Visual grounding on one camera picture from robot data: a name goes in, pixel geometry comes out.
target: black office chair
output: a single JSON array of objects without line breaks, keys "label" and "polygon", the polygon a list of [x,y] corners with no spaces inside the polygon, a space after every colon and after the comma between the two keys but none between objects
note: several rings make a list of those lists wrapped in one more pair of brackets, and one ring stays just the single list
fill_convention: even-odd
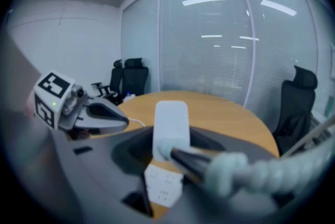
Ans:
[{"label": "black office chair", "polygon": [[149,69],[142,65],[142,58],[127,59],[123,70],[122,97],[128,92],[136,96],[143,95]]},{"label": "black office chair", "polygon": [[119,59],[117,61],[114,62],[114,68],[111,71],[111,77],[110,77],[110,83],[109,85],[102,85],[101,82],[99,83],[94,83],[91,84],[93,86],[95,86],[96,89],[99,90],[100,95],[98,95],[98,97],[104,97],[104,98],[108,98],[109,96],[113,96],[113,95],[120,95],[120,82],[122,79],[122,73],[123,73],[123,69],[122,69],[122,60]]},{"label": "black office chair", "polygon": [[310,128],[311,110],[318,86],[316,75],[309,70],[294,66],[293,81],[282,84],[281,114],[273,133],[280,155],[305,136]]}]

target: chair headrest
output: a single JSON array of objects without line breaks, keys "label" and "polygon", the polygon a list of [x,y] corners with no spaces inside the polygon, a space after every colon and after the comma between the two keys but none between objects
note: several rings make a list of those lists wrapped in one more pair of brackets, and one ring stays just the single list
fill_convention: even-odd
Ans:
[{"label": "chair headrest", "polygon": [[122,59],[119,59],[114,62],[114,67],[121,68],[122,67]]},{"label": "chair headrest", "polygon": [[316,89],[316,87],[318,87],[318,79],[312,71],[298,66],[294,66],[294,68],[296,73],[293,79],[293,84],[295,86],[302,89]]},{"label": "chair headrest", "polygon": [[125,61],[125,67],[126,68],[135,68],[135,69],[143,67],[143,65],[142,65],[142,58],[127,59]]}]

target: wooden tabletop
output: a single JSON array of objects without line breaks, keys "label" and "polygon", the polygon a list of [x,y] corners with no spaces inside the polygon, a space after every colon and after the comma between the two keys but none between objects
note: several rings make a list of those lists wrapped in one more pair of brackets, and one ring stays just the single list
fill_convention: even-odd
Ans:
[{"label": "wooden tabletop", "polygon": [[[217,96],[187,91],[165,91],[137,96],[122,103],[119,108],[128,118],[140,120],[146,126],[153,126],[155,106],[161,100],[184,101],[188,106],[189,125],[192,127],[252,142],[279,157],[272,134],[259,118],[242,106]],[[141,128],[140,124],[130,122],[124,132],[138,128]],[[158,162],[152,159],[151,164],[180,173],[169,162]],[[154,203],[151,203],[151,207],[154,218],[159,218],[168,211],[168,208]]]}]

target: white coiled cable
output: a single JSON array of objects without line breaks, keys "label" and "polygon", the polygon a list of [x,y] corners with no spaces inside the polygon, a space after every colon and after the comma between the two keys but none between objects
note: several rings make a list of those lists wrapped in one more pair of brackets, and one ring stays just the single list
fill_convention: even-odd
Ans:
[{"label": "white coiled cable", "polygon": [[[296,143],[293,150],[334,124],[335,115]],[[221,153],[207,169],[205,187],[225,197],[240,187],[269,194],[299,191],[321,175],[330,164],[334,152],[335,138],[331,137],[321,145],[289,158],[285,154],[280,159],[257,161],[254,164],[248,164],[244,153]]]}]

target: office room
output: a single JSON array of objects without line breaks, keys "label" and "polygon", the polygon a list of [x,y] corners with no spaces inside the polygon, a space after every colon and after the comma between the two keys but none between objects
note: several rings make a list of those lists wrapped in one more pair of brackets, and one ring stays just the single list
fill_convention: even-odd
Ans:
[{"label": "office room", "polygon": [[285,223],[329,171],[331,0],[11,0],[2,24],[4,152],[51,218]]}]

